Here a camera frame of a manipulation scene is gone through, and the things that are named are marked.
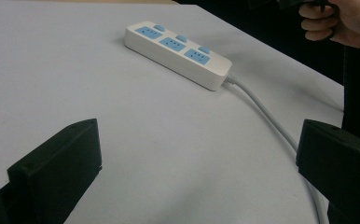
electrical outlet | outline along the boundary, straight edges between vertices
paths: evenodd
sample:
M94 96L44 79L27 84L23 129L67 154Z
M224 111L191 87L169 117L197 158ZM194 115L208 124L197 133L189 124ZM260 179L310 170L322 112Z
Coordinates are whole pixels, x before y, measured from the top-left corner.
M180 51L180 50L182 50L183 48L186 47L186 45L181 44L181 43L173 40L170 37L164 38L163 40L160 41L160 43L163 44L164 46L170 48L170 49L175 50L175 51Z
M157 32L156 30L150 29L146 26L137 29L136 32L138 32L141 35L145 35L151 39L156 39L156 38L162 36L162 34L160 32Z
M194 49L190 49L189 51L186 52L185 54L188 58L194 60L195 62L201 63L201 64L206 64L209 61L209 57L207 55L204 55L200 52L197 52Z
M127 27L125 46L210 91L217 91L232 62L162 25L142 21Z

white cable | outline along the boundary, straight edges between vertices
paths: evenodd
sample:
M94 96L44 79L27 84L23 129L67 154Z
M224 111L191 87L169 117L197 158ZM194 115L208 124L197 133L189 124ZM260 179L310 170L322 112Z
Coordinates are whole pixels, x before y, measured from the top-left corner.
M297 154L298 151L298 144L296 141L291 137L291 135L282 127L282 125L273 117L273 115L267 110L267 108L256 98L256 96L245 86L243 85L236 77L228 76L224 81L226 83L236 85L241 88L252 101L256 104L256 106L262 111L264 116L270 121L270 123L277 129L277 131L287 140L288 144L290 144L291 148ZM325 202L323 199L322 194L311 184L308 180L304 179L307 186L309 187L309 191L311 196L313 197L315 209L317 216L319 217L320 224L329 224L327 211L325 208Z

finger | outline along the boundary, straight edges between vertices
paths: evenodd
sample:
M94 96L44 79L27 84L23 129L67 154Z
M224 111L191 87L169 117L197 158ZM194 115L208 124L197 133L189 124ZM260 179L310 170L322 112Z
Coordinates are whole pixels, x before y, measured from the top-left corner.
M338 24L338 20L335 18L324 18L320 20L306 19L302 21L301 27L307 31L321 31L329 29Z
M318 41L326 39L327 37L331 36L333 34L333 30L326 29L323 31L308 31L305 34L305 38L311 40L311 41Z
M326 6L325 11L322 12L320 7L314 4L306 3L299 8L299 15L308 19L322 19L330 17L334 14L335 10L333 7Z

white table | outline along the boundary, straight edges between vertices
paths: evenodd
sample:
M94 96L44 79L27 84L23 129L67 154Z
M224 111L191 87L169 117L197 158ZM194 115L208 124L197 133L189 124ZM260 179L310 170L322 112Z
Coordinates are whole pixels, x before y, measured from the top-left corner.
M292 149L252 101L124 47L139 21L232 60L296 140L304 119L340 126L339 84L200 7L0 1L0 187L11 164L96 118L104 168L67 224L317 223Z

outlet socket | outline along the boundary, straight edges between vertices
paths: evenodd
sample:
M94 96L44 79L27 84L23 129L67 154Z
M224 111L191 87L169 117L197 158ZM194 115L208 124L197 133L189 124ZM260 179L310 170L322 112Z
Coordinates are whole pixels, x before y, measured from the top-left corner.
M162 34L156 30L153 30L151 28L148 28L146 26L139 28L136 30L137 33L147 36L148 38L151 39L157 39L158 37L162 36Z
M194 49L190 49L185 54L188 58L194 60L197 63L207 64L210 58L202 53L197 52Z
M184 45L178 41L175 41L174 39L172 39L170 37L164 38L163 40L160 41L160 43L172 50L175 50L175 51L180 51L186 47L186 45Z

